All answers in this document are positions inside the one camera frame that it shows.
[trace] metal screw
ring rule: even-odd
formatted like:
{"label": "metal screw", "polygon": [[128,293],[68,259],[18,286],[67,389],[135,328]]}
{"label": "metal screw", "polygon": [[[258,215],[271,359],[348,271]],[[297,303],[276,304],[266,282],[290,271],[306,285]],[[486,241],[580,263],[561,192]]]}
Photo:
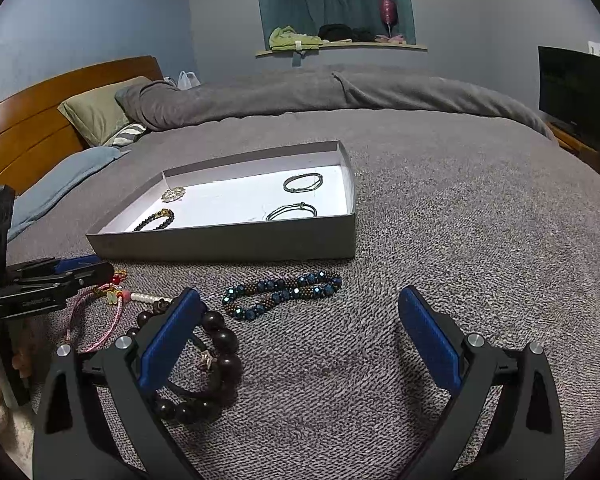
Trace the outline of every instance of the metal screw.
{"label": "metal screw", "polygon": [[56,350],[58,357],[67,357],[71,353],[71,346],[67,344],[60,345]]}
{"label": "metal screw", "polygon": [[531,350],[534,354],[541,354],[542,345],[537,341],[533,341],[529,343],[529,350]]}
{"label": "metal screw", "polygon": [[124,350],[125,348],[129,348],[133,340],[128,335],[120,336],[116,339],[116,348],[120,348]]}
{"label": "metal screw", "polygon": [[480,334],[469,334],[466,338],[471,346],[480,348],[484,345],[484,338]]}

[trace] plastic bag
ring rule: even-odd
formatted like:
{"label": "plastic bag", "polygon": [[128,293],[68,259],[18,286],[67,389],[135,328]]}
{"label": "plastic bag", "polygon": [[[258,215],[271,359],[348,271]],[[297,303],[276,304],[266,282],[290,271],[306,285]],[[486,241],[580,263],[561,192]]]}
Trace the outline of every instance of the plastic bag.
{"label": "plastic bag", "polygon": [[194,86],[199,86],[200,81],[193,72],[180,72],[180,77],[178,78],[178,88],[180,90],[188,90],[189,88],[193,88]]}

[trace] wooden headboard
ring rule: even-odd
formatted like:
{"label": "wooden headboard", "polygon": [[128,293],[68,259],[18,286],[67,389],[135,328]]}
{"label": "wooden headboard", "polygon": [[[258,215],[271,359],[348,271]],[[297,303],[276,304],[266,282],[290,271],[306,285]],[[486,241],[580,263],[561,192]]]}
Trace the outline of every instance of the wooden headboard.
{"label": "wooden headboard", "polygon": [[23,193],[87,144],[58,111],[65,99],[136,76],[162,79],[155,57],[88,66],[33,85],[0,103],[0,184]]}

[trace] gray wall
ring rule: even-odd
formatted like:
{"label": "gray wall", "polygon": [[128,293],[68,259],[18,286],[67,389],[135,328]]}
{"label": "gray wall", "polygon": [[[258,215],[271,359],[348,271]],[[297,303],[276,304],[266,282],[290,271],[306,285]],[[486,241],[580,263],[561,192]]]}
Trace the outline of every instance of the gray wall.
{"label": "gray wall", "polygon": [[[258,0],[189,0],[203,81],[290,68],[264,49]],[[305,66],[337,62],[395,64],[480,84],[538,106],[538,46],[587,51],[600,42],[600,15],[590,0],[411,0],[416,39],[429,51],[324,50]]]}
{"label": "gray wall", "polygon": [[151,54],[165,75],[194,70],[188,0],[5,0],[0,101],[83,66]]}

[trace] black television screen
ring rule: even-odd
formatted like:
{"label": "black television screen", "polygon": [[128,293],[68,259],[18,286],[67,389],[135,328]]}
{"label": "black television screen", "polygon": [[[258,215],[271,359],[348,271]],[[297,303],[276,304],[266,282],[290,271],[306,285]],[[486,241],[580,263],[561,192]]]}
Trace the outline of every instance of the black television screen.
{"label": "black television screen", "polygon": [[600,57],[548,46],[538,54],[540,109],[600,150]]}

